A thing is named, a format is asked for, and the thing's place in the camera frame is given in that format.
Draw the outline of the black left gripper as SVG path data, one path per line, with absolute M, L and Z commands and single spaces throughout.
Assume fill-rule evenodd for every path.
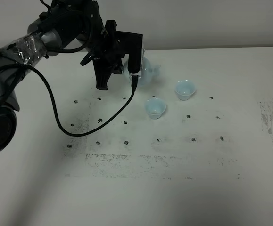
M 96 88 L 108 90 L 108 80 L 113 74 L 121 74 L 123 71 L 122 58 L 124 53 L 120 49 L 120 41 L 116 37 L 117 23 L 115 20 L 107 20 L 103 24 L 101 20 L 89 22 L 89 36 L 86 37 L 87 55 L 82 59 L 81 65 L 85 66 L 93 62 Z

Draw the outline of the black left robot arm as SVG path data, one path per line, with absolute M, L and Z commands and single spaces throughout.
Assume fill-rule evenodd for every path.
M 20 107 L 14 89 L 42 58 L 86 49 L 81 65 L 93 63 L 98 90 L 107 90 L 111 74 L 122 72 L 122 59 L 141 48 L 142 36 L 116 30 L 102 21 L 94 0 L 54 0 L 28 27 L 28 34 L 0 48 L 0 151 L 12 140 Z

